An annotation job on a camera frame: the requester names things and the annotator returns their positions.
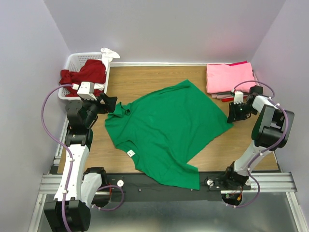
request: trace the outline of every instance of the pink towel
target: pink towel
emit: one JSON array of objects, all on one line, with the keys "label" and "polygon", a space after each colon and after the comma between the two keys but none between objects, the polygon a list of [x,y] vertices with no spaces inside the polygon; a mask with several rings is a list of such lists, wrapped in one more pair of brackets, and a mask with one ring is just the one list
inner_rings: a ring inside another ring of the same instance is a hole
[{"label": "pink towel", "polygon": [[[251,63],[243,63],[235,66],[227,64],[208,64],[206,70],[207,92],[220,93],[231,91],[238,83],[243,81],[254,81]],[[237,90],[249,92],[254,82],[242,84]]]}]

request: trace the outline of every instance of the green fabric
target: green fabric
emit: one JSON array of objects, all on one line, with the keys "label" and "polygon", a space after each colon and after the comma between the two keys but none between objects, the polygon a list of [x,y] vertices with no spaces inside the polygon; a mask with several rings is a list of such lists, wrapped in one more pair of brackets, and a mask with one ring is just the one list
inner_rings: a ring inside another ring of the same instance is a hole
[{"label": "green fabric", "polygon": [[116,105],[105,127],[116,148],[133,150],[135,168],[164,185],[199,189],[187,162],[232,127],[225,114],[190,81]]}]

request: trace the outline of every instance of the gray floor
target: gray floor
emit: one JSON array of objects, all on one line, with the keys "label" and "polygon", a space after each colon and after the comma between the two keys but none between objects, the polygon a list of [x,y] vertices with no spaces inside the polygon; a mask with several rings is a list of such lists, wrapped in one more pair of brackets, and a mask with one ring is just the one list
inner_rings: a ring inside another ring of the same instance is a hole
[{"label": "gray floor", "polygon": [[[244,194],[244,202],[253,197]],[[91,211],[89,232],[296,232],[285,193],[261,193],[248,207],[223,202],[124,203],[112,212]],[[43,215],[40,232],[50,232]]]}]

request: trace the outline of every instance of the dark red towel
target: dark red towel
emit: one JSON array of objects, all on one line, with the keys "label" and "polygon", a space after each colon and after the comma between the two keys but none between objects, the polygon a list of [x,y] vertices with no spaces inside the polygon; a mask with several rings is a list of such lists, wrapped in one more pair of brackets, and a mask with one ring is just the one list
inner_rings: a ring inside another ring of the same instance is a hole
[{"label": "dark red towel", "polygon": [[[106,81],[105,66],[102,64],[101,60],[89,59],[86,61],[85,65],[81,68],[79,72],[70,72],[69,70],[61,70],[60,72],[61,80],[59,83],[64,84],[78,84],[80,85],[82,81],[89,81],[92,83],[104,84]],[[67,88],[70,91],[66,97],[78,97],[77,90],[71,87]],[[99,89],[94,90],[94,95],[100,95],[102,91]]]}]

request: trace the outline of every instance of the white clothing tag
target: white clothing tag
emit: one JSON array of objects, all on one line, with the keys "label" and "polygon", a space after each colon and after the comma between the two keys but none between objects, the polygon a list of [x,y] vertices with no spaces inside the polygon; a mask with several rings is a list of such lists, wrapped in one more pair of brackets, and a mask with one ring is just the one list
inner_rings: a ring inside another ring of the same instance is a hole
[{"label": "white clothing tag", "polygon": [[135,155],[135,152],[134,152],[134,151],[132,151],[132,150],[129,150],[129,151],[127,152],[127,154],[128,154],[130,157],[132,157],[132,156],[134,156],[134,155]]}]

